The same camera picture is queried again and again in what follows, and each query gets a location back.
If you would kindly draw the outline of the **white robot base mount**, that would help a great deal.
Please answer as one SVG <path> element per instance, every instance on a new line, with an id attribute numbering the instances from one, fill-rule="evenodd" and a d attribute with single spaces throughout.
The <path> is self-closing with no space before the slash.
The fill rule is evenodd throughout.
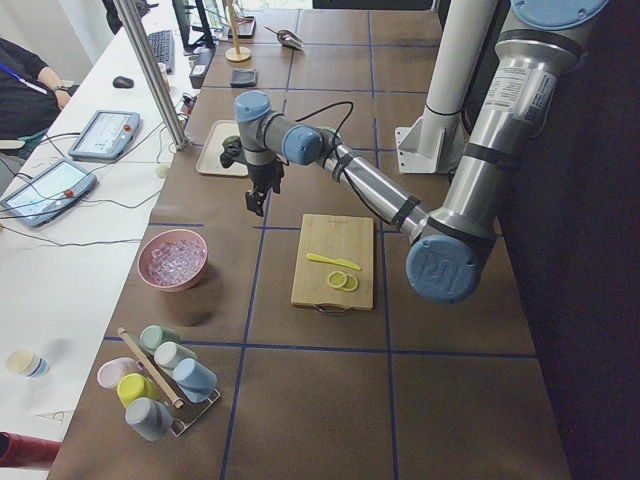
<path id="1" fill-rule="evenodd" d="M 423 113 L 412 126 L 395 129 L 402 173 L 446 174 L 457 167 L 465 144 L 461 111 L 496 5 L 450 2 Z"/>

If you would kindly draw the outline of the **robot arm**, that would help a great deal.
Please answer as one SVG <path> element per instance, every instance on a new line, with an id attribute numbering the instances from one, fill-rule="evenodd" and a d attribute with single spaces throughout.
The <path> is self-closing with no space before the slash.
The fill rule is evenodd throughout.
<path id="1" fill-rule="evenodd" d="M 526 143 L 541 132 L 559 78 L 582 60 L 602 1 L 511 1 L 494 43 L 498 64 L 469 135 L 461 114 L 494 1 L 454 1 L 444 22 L 422 115 L 395 131 L 403 174 L 450 175 L 443 204 L 426 208 L 358 155 L 337 130 L 313 127 L 251 90 L 234 103 L 240 159 L 253 187 L 247 207 L 260 212 L 285 163 L 316 164 L 352 189 L 375 215 L 406 234 L 411 287 L 439 304 L 477 288 L 496 241 L 494 222 Z"/>

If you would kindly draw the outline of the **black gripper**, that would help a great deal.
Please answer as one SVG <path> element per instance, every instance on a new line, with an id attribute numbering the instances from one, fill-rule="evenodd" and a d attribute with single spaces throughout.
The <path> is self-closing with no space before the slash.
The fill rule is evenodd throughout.
<path id="1" fill-rule="evenodd" d="M 248 165 L 252 189 L 245 192 L 246 208 L 259 217 L 263 217 L 264 203 L 268 192 L 279 194 L 281 180 L 284 177 L 284 164 L 275 159 L 263 165 Z"/>

